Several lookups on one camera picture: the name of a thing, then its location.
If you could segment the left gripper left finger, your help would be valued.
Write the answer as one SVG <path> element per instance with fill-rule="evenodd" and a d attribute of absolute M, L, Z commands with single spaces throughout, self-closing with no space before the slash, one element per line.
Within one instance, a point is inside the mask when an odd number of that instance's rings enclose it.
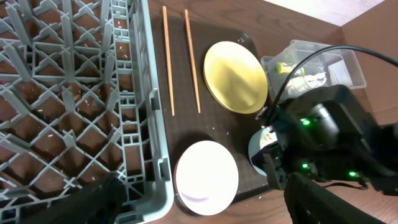
<path fill-rule="evenodd" d="M 113 174 L 92 182 L 45 211 L 28 218 L 31 224 L 111 224 L 116 221 L 127 195 Z"/>

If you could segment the white small bowl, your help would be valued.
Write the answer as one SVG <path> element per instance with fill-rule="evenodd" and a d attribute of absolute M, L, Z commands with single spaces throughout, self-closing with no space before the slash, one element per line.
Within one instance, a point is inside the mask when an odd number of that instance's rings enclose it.
<path fill-rule="evenodd" d="M 178 160 L 174 184 L 183 204 L 194 213 L 216 215 L 238 192 L 239 172 L 232 154 L 215 141 L 189 146 Z"/>

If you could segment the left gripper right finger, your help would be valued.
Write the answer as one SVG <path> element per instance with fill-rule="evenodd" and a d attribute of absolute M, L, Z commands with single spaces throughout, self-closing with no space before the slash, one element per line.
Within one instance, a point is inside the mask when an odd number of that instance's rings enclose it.
<path fill-rule="evenodd" d="M 284 199 L 294 224 L 377 224 L 382 222 L 298 172 L 289 175 L 284 189 Z"/>

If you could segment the light blue bowl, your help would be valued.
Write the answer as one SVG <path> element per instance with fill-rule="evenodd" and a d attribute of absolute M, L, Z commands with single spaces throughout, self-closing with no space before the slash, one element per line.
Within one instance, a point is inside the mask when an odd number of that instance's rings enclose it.
<path fill-rule="evenodd" d="M 277 142 L 277 135 L 271 126 L 260 129 L 256 132 L 250 139 L 248 146 L 248 156 L 249 162 L 252 167 L 261 175 L 266 176 L 266 172 L 260 167 L 260 165 L 255 165 L 252 161 L 253 157 L 260 152 L 264 147 Z"/>

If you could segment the yellow round plate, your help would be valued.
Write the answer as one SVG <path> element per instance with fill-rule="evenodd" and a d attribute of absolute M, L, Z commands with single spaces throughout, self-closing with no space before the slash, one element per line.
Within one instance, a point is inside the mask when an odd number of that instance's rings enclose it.
<path fill-rule="evenodd" d="M 265 72 L 242 45 L 230 41 L 212 45 L 205 55 L 203 73 L 208 91 L 227 110 L 251 114 L 264 106 L 268 96 Z"/>

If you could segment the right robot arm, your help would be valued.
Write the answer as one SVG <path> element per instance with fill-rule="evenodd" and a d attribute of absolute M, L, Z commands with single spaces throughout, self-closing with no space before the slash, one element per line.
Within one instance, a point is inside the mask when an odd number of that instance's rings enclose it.
<path fill-rule="evenodd" d="M 249 160 L 283 190 L 298 172 L 317 182 L 370 183 L 385 195 L 397 195 L 397 123 L 379 125 L 343 85 L 320 87 L 284 100 L 257 119 L 259 147 Z"/>

